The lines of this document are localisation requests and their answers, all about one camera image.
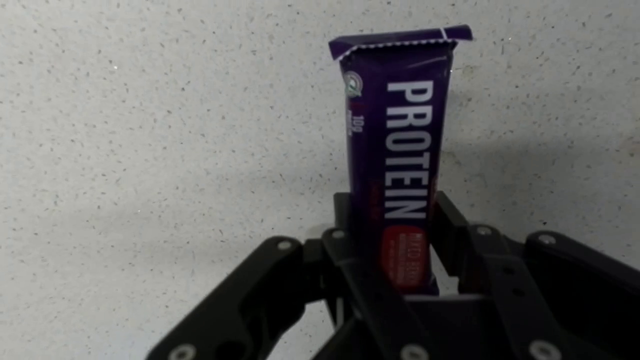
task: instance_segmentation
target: protein bar wrapper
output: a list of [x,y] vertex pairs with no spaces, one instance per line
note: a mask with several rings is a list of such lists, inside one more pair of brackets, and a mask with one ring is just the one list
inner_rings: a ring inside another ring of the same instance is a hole
[[432,283],[434,205],[450,65],[469,26],[343,35],[353,238],[404,294]]

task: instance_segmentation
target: red label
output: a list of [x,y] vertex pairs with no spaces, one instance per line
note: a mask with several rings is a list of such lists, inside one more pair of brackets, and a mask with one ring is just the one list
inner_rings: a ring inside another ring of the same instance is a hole
[[380,247],[382,269],[398,289],[416,289],[429,272],[429,242],[419,225],[389,225]]

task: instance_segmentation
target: white wall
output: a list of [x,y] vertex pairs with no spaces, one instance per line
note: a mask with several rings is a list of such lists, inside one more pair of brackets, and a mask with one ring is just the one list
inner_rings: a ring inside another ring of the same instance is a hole
[[[346,190],[341,33],[467,22],[441,187],[640,268],[637,0],[0,0],[3,357],[144,357]],[[274,357],[328,335],[322,307]]]

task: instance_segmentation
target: gray speckled wall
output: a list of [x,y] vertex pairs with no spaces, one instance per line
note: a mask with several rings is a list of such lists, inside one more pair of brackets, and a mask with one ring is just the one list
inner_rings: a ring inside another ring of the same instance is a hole
[[[469,22],[444,187],[640,268],[637,0],[0,0],[3,357],[142,357],[346,190],[338,33]],[[308,357],[322,307],[272,357]]]

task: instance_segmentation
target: screw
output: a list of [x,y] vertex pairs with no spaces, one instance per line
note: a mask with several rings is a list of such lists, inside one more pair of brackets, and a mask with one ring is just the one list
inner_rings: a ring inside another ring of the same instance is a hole
[[478,225],[477,232],[482,235],[491,235],[495,230],[491,225]]
[[194,357],[197,357],[197,345],[193,343],[180,343],[169,353],[169,360],[194,360]]
[[556,235],[552,235],[552,234],[540,234],[538,240],[540,240],[542,244],[547,244],[547,245],[556,244]]
[[281,250],[290,250],[290,247],[292,247],[292,242],[282,240],[282,242],[278,242],[278,247],[281,247]]
[[334,230],[332,235],[334,235],[334,238],[346,238],[346,232]]
[[429,360],[429,352],[419,343],[407,343],[401,352],[403,360]]
[[537,360],[562,360],[561,347],[548,340],[534,340],[529,345],[529,353],[533,353]]

